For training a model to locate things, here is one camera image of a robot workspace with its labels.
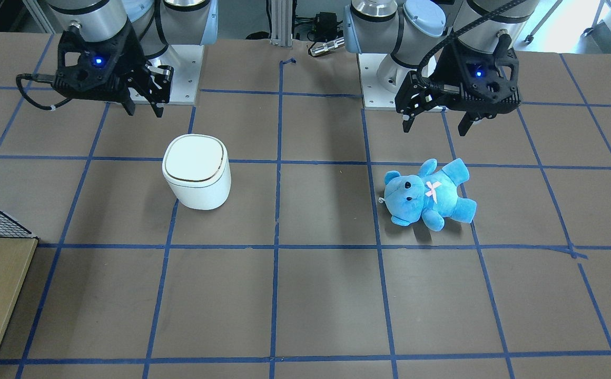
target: blue led light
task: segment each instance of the blue led light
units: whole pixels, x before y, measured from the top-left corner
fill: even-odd
[[[91,58],[91,63],[93,63],[94,67],[104,68],[106,66],[106,59],[101,55],[95,55]]]

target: white container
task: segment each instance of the white container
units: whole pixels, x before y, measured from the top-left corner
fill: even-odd
[[[192,209],[219,208],[231,191],[226,146],[211,136],[176,137],[165,151],[163,175],[181,204]]]

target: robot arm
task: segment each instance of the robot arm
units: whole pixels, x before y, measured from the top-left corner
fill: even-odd
[[[344,20],[346,48],[388,54],[379,77],[383,70],[394,73],[384,77],[385,84],[403,79],[394,92],[404,132],[420,113],[447,106],[465,111],[459,125],[464,136],[474,122],[520,105],[518,59],[511,46],[538,2],[406,0],[399,6],[395,0],[352,0]],[[442,48],[428,75],[423,69]]]
[[[57,47],[55,75],[21,74],[17,87],[29,103],[22,79],[50,84],[68,99],[120,103],[129,115],[135,105],[129,88],[151,105],[157,117],[169,102],[175,69],[154,67],[149,59],[162,55],[171,43],[202,45],[216,41],[216,0],[145,0],[146,12],[131,22],[121,0],[48,0],[67,29]],[[68,62],[71,53],[76,63]]]

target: wire mesh basket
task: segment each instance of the wire mesh basket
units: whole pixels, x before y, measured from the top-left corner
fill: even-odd
[[[0,237],[6,238],[34,238],[31,231],[27,230],[11,216],[0,211]]]

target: teddy bear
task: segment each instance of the teddy bear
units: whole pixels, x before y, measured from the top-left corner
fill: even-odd
[[[409,226],[422,217],[430,230],[440,231],[445,217],[472,222],[476,202],[457,192],[458,185],[469,179],[467,166],[460,158],[435,173],[436,166],[436,159],[430,159],[421,165],[418,175],[385,174],[385,194],[378,200],[387,206],[393,223]]]

